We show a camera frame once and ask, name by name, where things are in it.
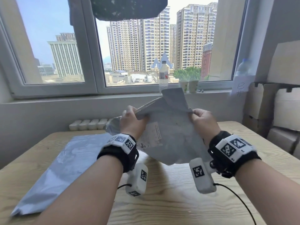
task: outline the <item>tree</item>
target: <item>tree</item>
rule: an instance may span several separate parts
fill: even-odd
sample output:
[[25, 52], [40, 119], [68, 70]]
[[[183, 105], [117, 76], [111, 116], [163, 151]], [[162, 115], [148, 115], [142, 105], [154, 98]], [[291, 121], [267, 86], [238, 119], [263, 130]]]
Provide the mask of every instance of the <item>tree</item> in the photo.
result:
[[179, 80], [199, 80], [201, 78], [201, 68], [187, 67], [184, 70], [175, 70], [174, 77]]

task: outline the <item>window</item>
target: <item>window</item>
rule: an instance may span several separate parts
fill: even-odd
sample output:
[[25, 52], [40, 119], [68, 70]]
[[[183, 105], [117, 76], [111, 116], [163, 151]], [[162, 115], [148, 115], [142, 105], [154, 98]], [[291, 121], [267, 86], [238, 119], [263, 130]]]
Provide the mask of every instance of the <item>window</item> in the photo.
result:
[[170, 87], [233, 78], [246, 0], [168, 0], [156, 18], [119, 22], [95, 19], [90, 0], [69, 1], [71, 12], [68, 0], [0, 0], [0, 62], [15, 97], [156, 92], [161, 60]]

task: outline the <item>paper cup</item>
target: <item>paper cup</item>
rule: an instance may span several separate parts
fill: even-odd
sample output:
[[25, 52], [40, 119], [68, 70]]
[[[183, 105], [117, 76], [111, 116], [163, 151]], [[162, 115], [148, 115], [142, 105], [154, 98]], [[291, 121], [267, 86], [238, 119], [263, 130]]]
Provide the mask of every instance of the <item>paper cup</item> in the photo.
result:
[[188, 81], [186, 80], [180, 80], [179, 81], [179, 87], [182, 88], [183, 92], [186, 93], [188, 90]]
[[188, 89], [190, 93], [196, 93], [197, 91], [198, 80], [189, 80]]

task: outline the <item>cardboard box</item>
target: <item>cardboard box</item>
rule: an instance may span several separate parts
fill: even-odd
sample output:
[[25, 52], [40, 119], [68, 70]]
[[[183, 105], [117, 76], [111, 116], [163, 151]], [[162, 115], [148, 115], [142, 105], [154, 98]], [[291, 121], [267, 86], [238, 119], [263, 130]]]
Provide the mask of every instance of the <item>cardboard box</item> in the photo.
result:
[[274, 99], [280, 84], [251, 83], [247, 93], [244, 114], [255, 119], [273, 119]]
[[282, 148], [288, 153], [293, 153], [297, 142], [299, 141], [299, 132], [273, 127], [270, 129], [267, 140]]
[[296, 146], [293, 156], [300, 160], [300, 143], [298, 143], [298, 145]]
[[267, 82], [300, 85], [300, 40], [279, 43], [272, 58]]
[[278, 90], [275, 96], [274, 126], [300, 131], [300, 87]]
[[243, 125], [266, 138], [272, 126], [272, 119], [259, 120], [251, 117], [250, 115], [244, 115]]

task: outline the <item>silver plastic package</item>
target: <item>silver plastic package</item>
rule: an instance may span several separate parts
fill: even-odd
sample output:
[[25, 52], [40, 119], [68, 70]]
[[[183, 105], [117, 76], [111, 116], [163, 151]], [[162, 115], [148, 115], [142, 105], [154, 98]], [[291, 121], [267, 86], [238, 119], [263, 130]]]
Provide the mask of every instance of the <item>silver plastic package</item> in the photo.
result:
[[[137, 110], [138, 120], [150, 117], [146, 130], [137, 142], [137, 149], [166, 164], [189, 163], [201, 157], [212, 160], [203, 139], [194, 131], [189, 114], [193, 113], [181, 88], [165, 89], [163, 97], [155, 99]], [[106, 127], [111, 135], [120, 133], [120, 117], [112, 119]]]
[[11, 216], [44, 211], [96, 161], [101, 147], [110, 138], [108, 133], [73, 137], [20, 200]]

